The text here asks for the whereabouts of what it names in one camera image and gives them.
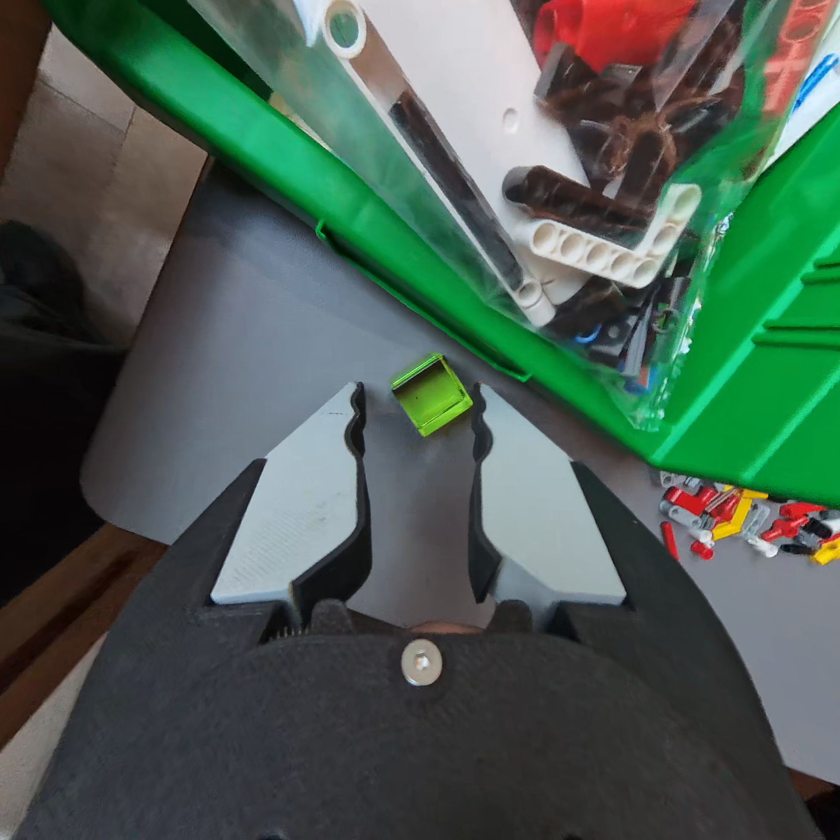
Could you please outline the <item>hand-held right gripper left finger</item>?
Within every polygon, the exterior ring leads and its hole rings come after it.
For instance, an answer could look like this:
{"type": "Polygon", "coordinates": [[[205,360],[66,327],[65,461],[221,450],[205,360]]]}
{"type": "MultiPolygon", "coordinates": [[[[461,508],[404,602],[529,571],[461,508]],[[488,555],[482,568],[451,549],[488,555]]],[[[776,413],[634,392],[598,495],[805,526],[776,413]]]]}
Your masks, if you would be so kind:
{"type": "Polygon", "coordinates": [[[364,384],[350,382],[264,459],[210,598],[277,603],[292,625],[347,604],[372,570],[364,384]]]}

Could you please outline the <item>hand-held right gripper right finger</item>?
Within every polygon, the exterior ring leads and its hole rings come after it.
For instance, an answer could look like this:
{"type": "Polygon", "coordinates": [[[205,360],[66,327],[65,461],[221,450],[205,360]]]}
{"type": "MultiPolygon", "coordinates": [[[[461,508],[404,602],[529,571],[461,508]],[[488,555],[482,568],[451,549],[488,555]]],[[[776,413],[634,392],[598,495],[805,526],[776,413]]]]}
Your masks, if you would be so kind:
{"type": "Polygon", "coordinates": [[[467,568],[477,603],[519,601],[535,621],[562,603],[621,606],[625,586],[573,459],[485,383],[472,392],[467,568]]]}

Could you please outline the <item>green transparent cube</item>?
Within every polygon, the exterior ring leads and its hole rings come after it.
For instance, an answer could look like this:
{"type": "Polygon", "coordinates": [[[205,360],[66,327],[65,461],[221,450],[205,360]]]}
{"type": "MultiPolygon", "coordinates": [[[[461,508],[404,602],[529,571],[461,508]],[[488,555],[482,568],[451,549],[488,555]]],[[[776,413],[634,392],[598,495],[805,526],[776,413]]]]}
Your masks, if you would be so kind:
{"type": "Polygon", "coordinates": [[[390,381],[394,398],[424,438],[468,412],[473,401],[440,352],[427,353],[390,381]]]}

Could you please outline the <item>pile of small building pieces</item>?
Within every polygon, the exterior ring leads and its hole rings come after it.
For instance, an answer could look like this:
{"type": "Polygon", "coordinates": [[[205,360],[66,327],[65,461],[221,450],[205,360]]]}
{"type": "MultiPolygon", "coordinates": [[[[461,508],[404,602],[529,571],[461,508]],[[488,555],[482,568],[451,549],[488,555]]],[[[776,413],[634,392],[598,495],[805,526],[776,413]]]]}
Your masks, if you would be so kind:
{"type": "Polygon", "coordinates": [[[688,539],[690,553],[703,561],[711,560],[726,539],[740,539],[766,559],[789,554],[819,566],[839,559],[835,508],[665,470],[654,469],[652,481],[663,492],[658,504],[660,538],[676,561],[678,528],[688,539]]]}

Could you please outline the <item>person's dark clothing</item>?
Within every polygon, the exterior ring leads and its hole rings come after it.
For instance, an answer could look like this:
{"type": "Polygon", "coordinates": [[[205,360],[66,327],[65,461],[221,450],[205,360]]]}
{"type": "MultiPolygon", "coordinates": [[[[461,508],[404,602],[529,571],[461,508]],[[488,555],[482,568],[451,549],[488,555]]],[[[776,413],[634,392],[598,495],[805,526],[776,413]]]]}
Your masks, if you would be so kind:
{"type": "Polygon", "coordinates": [[[37,229],[1,223],[1,604],[103,524],[82,461],[125,351],[95,327],[78,269],[37,229]]]}

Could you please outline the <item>green plastic storage bin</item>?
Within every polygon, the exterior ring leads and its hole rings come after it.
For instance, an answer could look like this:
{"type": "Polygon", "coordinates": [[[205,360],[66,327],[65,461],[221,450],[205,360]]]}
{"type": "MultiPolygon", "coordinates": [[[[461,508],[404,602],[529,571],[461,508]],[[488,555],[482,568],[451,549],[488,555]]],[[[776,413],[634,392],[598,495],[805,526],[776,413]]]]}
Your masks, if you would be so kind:
{"type": "Polygon", "coordinates": [[[583,362],[480,302],[351,170],[266,99],[187,2],[43,2],[150,106],[296,215],[346,266],[513,380],[566,403],[654,466],[838,507],[838,117],[736,211],[657,432],[632,429],[583,362]]]}

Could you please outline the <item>clear bag of building pieces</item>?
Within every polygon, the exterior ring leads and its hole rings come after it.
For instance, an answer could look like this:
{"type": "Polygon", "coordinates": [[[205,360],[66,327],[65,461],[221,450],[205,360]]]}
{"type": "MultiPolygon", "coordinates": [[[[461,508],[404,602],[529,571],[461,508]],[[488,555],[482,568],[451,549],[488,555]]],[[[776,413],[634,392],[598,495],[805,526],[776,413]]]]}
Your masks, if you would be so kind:
{"type": "Polygon", "coordinates": [[[838,2],[190,2],[477,296],[662,424],[838,2]]]}

